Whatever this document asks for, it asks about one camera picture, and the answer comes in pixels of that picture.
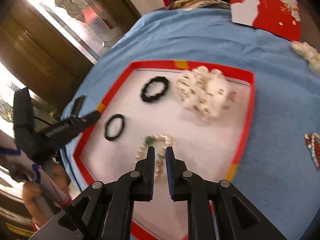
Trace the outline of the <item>person left hand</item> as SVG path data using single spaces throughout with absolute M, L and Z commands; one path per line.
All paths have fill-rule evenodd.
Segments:
M 70 178 L 65 169 L 50 159 L 42 165 L 43 170 L 65 194 L 69 194 Z M 33 182 L 27 181 L 22 189 L 23 203 L 32 216 L 32 227 L 39 230 L 53 216 L 60 212 L 58 204 L 48 198 Z

